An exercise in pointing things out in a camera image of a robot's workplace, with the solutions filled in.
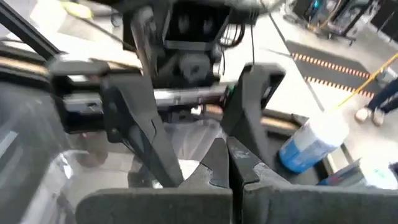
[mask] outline orange and black stripe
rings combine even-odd
[[[350,75],[355,75],[357,77],[362,77],[362,78],[366,78],[367,79],[370,76],[370,74],[367,73],[367,72],[360,72],[360,71],[357,71],[357,70],[352,69],[352,68],[348,68],[348,67],[344,67],[344,66],[337,65],[337,64],[334,64],[334,63],[326,62],[324,60],[320,60],[320,59],[317,59],[317,58],[309,57],[309,56],[306,56],[306,55],[302,55],[302,54],[298,54],[298,53],[292,53],[292,56],[293,56],[294,60],[301,60],[303,62],[307,62],[307,63],[313,64],[313,65],[318,65],[318,66],[321,66],[321,67],[325,67],[327,69],[331,69],[331,70],[336,70],[336,71],[339,71],[339,72],[347,73],[347,74],[350,74]]]
[[[329,86],[332,88],[336,88],[339,90],[348,91],[350,93],[353,93],[356,90],[355,88],[352,88],[352,87],[332,83],[332,82],[325,81],[325,80],[320,80],[318,78],[313,78],[313,77],[304,77],[304,80],[307,82],[317,83],[317,84],[326,85],[326,86]],[[365,96],[365,97],[369,97],[369,98],[373,98],[373,96],[374,96],[374,93],[369,92],[369,91],[364,91],[364,90],[359,91],[358,94]]]

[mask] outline white floor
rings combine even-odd
[[[137,58],[130,53],[120,53],[120,43],[66,15],[57,0],[6,0],[6,2],[36,27],[39,27],[45,36],[54,41],[55,45],[62,50],[74,49],[76,52],[84,53],[87,49],[95,49],[94,45],[96,45],[98,48],[94,51],[97,55],[100,55],[102,51],[104,57],[117,57],[118,60],[129,62],[137,61]],[[103,6],[92,5],[90,7],[103,8]],[[358,60],[370,72],[377,70],[397,52],[395,48],[380,40],[378,35],[371,32],[370,29],[365,29],[360,33],[353,46],[348,47],[347,41],[336,42],[318,39],[309,31],[284,21],[280,13],[274,13],[272,16],[287,40]],[[122,30],[114,28],[109,20],[96,21],[96,23],[121,37]],[[311,92],[294,61],[290,57],[283,56],[283,54],[289,54],[289,51],[268,16],[258,20],[253,32],[256,63],[277,63],[286,71],[284,81],[268,104],[269,109],[311,117],[322,112],[316,98],[319,99],[321,106],[327,109],[334,107],[348,96],[348,92],[314,83],[310,83],[313,90]],[[65,34],[77,38],[68,39],[68,41],[59,38]],[[0,27],[0,35],[8,35],[8,31]],[[250,29],[246,28],[242,44],[226,52],[226,71],[222,79],[226,81],[237,79],[245,63],[251,61]],[[386,125],[381,128],[375,128],[371,123],[358,125],[354,122],[353,115],[367,101],[369,101],[368,98],[355,96],[341,110],[351,130],[350,136],[345,142],[349,150],[349,157],[358,159],[367,154],[376,154],[377,156],[386,154],[388,157],[398,159],[398,156],[395,155],[395,152],[398,151],[398,142],[394,138],[398,134],[398,124],[394,122],[398,118],[398,113],[389,114],[386,118]],[[328,160],[331,162],[333,170],[338,170],[348,163],[341,149],[328,156]]]

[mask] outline yellow stick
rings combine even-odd
[[[341,102],[336,108],[339,108],[345,104],[349,99],[351,99],[355,94],[358,94],[363,88],[365,88],[372,80],[374,80],[385,68],[387,68],[396,58],[398,58],[398,53],[396,53],[392,58],[390,58],[381,68],[374,72],[366,82],[364,82],[359,88],[357,88],[353,94],[347,97],[343,102]]]

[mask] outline black floor mat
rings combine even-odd
[[[370,76],[363,65],[357,61],[291,41],[287,41],[286,46],[300,73],[307,81],[352,92]],[[373,97],[373,94],[379,92],[380,89],[380,86],[373,81],[359,94]]]

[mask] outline shoe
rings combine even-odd
[[[364,122],[372,114],[372,110],[369,108],[362,108],[355,114],[355,120],[358,122]]]
[[[374,125],[381,126],[384,122],[384,116],[386,113],[380,109],[377,109],[373,112],[372,121]]]

